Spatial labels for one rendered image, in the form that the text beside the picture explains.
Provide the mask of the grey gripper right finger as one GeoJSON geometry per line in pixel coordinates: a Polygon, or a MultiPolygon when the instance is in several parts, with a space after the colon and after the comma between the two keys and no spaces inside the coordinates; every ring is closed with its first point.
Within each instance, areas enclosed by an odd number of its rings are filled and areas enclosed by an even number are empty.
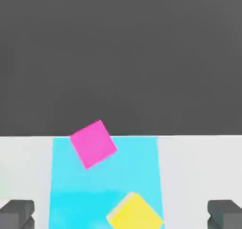
{"type": "Polygon", "coordinates": [[[242,229],[242,208],[232,200],[209,200],[207,229],[242,229]]]}

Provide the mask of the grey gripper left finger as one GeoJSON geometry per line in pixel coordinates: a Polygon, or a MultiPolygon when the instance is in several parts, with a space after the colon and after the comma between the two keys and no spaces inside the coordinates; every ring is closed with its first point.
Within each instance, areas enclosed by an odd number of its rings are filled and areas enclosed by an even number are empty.
{"type": "Polygon", "coordinates": [[[32,200],[10,200],[0,208],[0,229],[35,229],[32,200]]]}

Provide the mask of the small yellow cube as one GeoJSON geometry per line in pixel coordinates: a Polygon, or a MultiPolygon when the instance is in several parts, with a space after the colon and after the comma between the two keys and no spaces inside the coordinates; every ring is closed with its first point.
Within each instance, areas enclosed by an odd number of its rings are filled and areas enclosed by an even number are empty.
{"type": "Polygon", "coordinates": [[[106,216],[113,229],[161,229],[163,220],[135,192],[128,193],[106,216]]]}

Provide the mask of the small pink cube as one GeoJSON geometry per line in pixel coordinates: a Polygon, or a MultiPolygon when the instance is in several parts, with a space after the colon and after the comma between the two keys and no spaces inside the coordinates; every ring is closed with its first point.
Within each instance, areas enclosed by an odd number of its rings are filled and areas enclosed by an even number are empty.
{"type": "Polygon", "coordinates": [[[118,151],[101,120],[75,132],[69,139],[86,170],[118,151]]]}

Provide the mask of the large cyan box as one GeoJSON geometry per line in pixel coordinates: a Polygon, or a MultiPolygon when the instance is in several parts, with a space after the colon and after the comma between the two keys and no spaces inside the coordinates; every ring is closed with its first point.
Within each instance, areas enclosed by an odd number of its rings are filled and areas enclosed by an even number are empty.
{"type": "Polygon", "coordinates": [[[163,215],[157,137],[113,137],[118,151],[85,169],[68,138],[55,138],[49,229],[112,229],[106,216],[129,192],[163,215]]]}

